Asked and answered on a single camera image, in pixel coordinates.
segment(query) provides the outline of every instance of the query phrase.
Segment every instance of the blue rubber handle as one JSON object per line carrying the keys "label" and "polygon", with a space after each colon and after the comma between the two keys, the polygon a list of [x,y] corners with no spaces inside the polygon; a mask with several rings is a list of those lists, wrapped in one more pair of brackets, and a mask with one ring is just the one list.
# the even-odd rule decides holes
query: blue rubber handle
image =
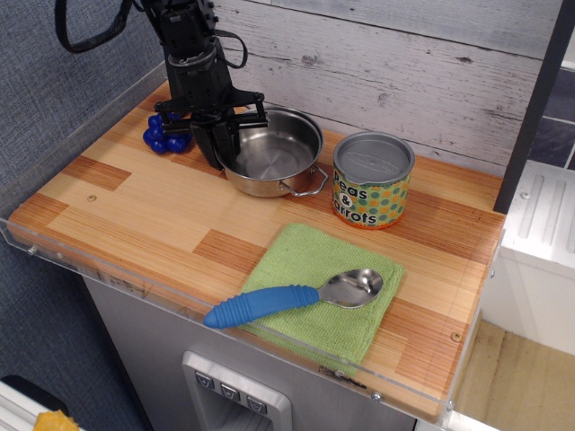
{"label": "blue rubber handle", "polygon": [[306,307],[319,300],[319,292],[310,286],[269,287],[234,296],[216,305],[206,314],[204,325],[220,330],[232,328],[275,312]]}

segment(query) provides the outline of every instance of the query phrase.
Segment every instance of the wooden countertop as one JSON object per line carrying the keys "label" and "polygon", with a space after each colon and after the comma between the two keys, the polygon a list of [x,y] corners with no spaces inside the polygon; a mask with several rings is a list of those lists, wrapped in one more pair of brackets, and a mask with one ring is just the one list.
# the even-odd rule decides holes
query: wooden countertop
{"label": "wooden countertop", "polygon": [[[154,104],[168,98],[165,84],[21,205],[10,217],[12,234],[105,282],[120,278],[199,316],[209,307],[188,298],[215,304],[236,295],[288,223],[384,254],[406,271],[362,363],[371,373],[354,380],[435,418],[432,399],[447,401],[500,238],[504,215],[491,209],[501,180],[418,157],[403,218],[364,231],[333,214],[330,181],[314,197],[255,198],[210,168],[196,147],[152,153],[142,134]],[[319,165],[331,175],[342,138],[325,132]]]}

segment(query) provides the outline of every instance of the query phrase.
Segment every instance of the spoon bowl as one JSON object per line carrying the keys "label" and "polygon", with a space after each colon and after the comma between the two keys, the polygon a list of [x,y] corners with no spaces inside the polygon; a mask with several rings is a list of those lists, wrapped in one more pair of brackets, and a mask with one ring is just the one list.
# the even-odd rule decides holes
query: spoon bowl
{"label": "spoon bowl", "polygon": [[260,317],[292,308],[302,308],[318,301],[342,308],[358,308],[373,301],[384,280],[373,269],[343,272],[316,289],[310,286],[278,286],[234,296],[216,305],[204,318],[210,328],[232,328]]}

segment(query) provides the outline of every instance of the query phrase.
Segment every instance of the yellow object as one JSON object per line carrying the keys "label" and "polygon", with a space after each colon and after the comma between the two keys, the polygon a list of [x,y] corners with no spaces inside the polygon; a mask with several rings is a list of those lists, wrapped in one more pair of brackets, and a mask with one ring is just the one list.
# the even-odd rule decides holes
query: yellow object
{"label": "yellow object", "polygon": [[79,431],[80,428],[61,410],[40,413],[33,431]]}

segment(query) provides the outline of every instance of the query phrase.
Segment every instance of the white wood panel wall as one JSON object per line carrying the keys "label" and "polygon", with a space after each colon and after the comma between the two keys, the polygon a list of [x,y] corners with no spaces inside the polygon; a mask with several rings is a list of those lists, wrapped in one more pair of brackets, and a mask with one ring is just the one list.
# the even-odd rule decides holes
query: white wood panel wall
{"label": "white wood panel wall", "polygon": [[[250,50],[247,67],[232,72],[236,87],[306,112],[324,128],[384,131],[417,154],[503,175],[561,0],[482,4],[219,0],[216,12],[218,28]],[[402,19],[382,13],[393,10]],[[353,21],[359,11],[364,22]],[[239,58],[236,42],[224,46],[229,59]]]}

